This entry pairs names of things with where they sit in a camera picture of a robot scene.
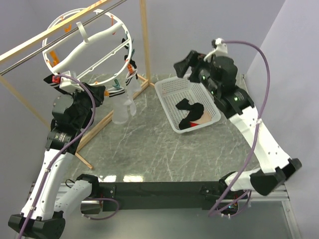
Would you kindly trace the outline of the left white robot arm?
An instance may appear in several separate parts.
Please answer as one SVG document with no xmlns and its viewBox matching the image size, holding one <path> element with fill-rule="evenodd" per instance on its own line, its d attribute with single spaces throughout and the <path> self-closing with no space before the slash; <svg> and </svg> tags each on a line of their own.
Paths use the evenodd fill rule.
<svg viewBox="0 0 319 239">
<path fill-rule="evenodd" d="M 84 91 L 64 94 L 54 100 L 53 119 L 38 179 L 21 212 L 11 215 L 8 222 L 8 226 L 18 233 L 18 238 L 60 238 L 67 216 L 84 199 L 94 200 L 100 194 L 98 178 L 81 174 L 72 188 L 62 198 L 56 199 L 83 133 L 92 124 L 95 109 L 104 101 L 104 86 L 84 86 Z"/>
</svg>

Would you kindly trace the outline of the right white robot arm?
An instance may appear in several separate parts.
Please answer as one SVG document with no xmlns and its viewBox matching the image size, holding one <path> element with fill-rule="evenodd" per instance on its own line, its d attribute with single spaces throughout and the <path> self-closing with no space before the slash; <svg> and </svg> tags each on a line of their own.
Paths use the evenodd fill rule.
<svg viewBox="0 0 319 239">
<path fill-rule="evenodd" d="M 213 96 L 217 108 L 237 127 L 253 149 L 260 167 L 256 170 L 229 173 L 221 179 L 219 194 L 231 198 L 239 190 L 255 190 L 267 196 L 284 184 L 301 167 L 298 158 L 291 158 L 276 142 L 261 119 L 248 93 L 236 85 L 237 66 L 227 56 L 205 55 L 191 50 L 182 60 L 174 63 L 176 75 L 201 83 Z"/>
</svg>

